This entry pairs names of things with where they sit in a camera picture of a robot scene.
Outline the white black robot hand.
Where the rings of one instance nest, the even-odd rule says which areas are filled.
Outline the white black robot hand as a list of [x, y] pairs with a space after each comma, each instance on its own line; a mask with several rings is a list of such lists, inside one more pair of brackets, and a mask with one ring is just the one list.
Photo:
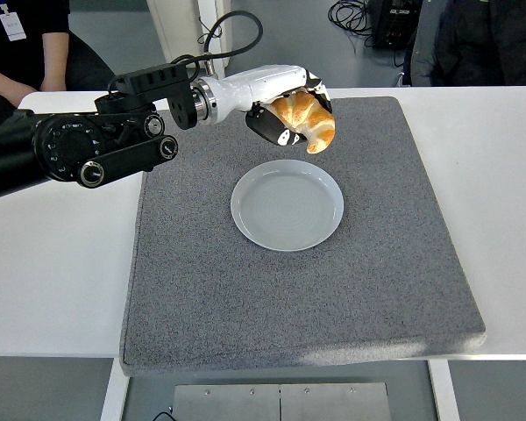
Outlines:
[[203, 77], [196, 83], [203, 110], [198, 119], [215, 125], [232, 111], [243, 111], [247, 126], [277, 146], [306, 145], [321, 153], [334, 140], [336, 121], [322, 80], [307, 69], [265, 65], [222, 80]]

